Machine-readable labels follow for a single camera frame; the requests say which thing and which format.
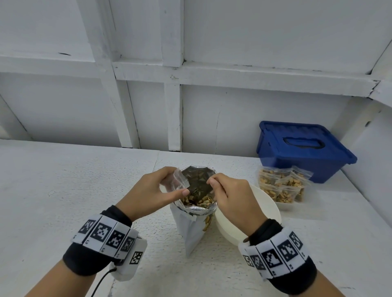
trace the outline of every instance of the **person's right hand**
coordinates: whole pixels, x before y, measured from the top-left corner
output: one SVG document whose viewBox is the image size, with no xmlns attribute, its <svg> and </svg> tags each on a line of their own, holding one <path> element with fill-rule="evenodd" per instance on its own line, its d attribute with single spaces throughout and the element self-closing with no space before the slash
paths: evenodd
<svg viewBox="0 0 392 297">
<path fill-rule="evenodd" d="M 214 189 L 218 207 L 224 216 L 247 236 L 251 236 L 267 220 L 247 180 L 218 173 L 211 176 L 207 183 Z"/>
</svg>

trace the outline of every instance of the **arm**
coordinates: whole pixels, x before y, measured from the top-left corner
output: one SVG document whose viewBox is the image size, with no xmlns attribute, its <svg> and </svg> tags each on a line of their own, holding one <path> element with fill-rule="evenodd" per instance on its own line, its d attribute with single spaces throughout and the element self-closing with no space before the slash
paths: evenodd
<svg viewBox="0 0 392 297">
<path fill-rule="evenodd" d="M 117 208 L 134 222 L 188 195 L 188 189 L 171 193 L 160 191 L 160 182 L 175 169 L 175 167 L 164 167 L 153 173 L 145 174 L 116 204 Z M 75 274 L 61 260 L 31 289 L 26 297 L 84 297 L 94 278 L 95 275 Z"/>
<path fill-rule="evenodd" d="M 225 217 L 248 237 L 266 222 L 267 217 L 257 203 L 248 181 L 218 173 L 207 183 L 213 187 L 219 209 Z M 313 284 L 297 296 L 344 297 L 319 271 Z"/>
</svg>

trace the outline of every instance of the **finger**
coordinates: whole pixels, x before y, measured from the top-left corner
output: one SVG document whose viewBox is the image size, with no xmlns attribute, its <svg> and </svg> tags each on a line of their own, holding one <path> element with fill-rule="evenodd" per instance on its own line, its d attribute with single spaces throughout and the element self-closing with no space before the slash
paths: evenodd
<svg viewBox="0 0 392 297">
<path fill-rule="evenodd" d="M 231 177 L 224 175 L 223 173 L 217 173 L 211 176 L 214 180 L 218 181 L 224 189 L 228 189 L 232 183 Z"/>
<path fill-rule="evenodd" d="M 170 193 L 164 193 L 163 196 L 163 202 L 164 206 L 177 201 L 181 198 L 184 198 L 186 195 L 189 195 L 189 190 L 188 189 L 179 189 Z"/>
<path fill-rule="evenodd" d="M 150 175 L 154 181 L 160 183 L 166 176 L 173 173 L 176 169 L 177 169 L 176 167 L 166 166 L 157 171 L 150 173 Z"/>
<path fill-rule="evenodd" d="M 218 206 L 219 206 L 219 204 L 226 203 L 227 194 L 226 194 L 225 190 L 223 189 L 222 185 L 212 177 L 210 177 L 208 179 L 208 183 L 214 189 L 215 198 L 216 198 L 216 201 L 218 202 Z"/>
</svg>

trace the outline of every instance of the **black wristband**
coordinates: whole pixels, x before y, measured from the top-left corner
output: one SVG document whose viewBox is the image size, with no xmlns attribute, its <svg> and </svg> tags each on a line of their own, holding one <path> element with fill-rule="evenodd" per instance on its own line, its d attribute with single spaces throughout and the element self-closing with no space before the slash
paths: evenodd
<svg viewBox="0 0 392 297">
<path fill-rule="evenodd" d="M 132 221 L 114 205 L 101 212 L 101 214 L 129 227 L 132 225 Z M 113 260 L 109 256 L 90 250 L 77 243 L 72 243 L 63 256 L 66 266 L 75 274 L 81 276 L 94 275 Z"/>
<path fill-rule="evenodd" d="M 275 220 L 266 220 L 251 236 L 250 245 L 259 243 L 272 238 L 281 232 L 283 227 Z M 317 276 L 317 268 L 312 259 L 308 257 L 305 263 L 295 271 L 279 277 L 269 279 L 270 283 L 279 291 L 289 295 L 299 295 L 305 292 L 314 282 Z"/>
</svg>

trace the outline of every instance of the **blue lid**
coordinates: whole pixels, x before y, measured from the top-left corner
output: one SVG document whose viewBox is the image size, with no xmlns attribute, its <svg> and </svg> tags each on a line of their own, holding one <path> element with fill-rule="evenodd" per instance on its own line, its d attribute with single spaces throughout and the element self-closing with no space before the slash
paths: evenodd
<svg viewBox="0 0 392 297">
<path fill-rule="evenodd" d="M 314 124 L 260 122 L 272 151 L 281 158 L 308 158 L 354 164 L 357 157 L 325 127 Z"/>
</svg>

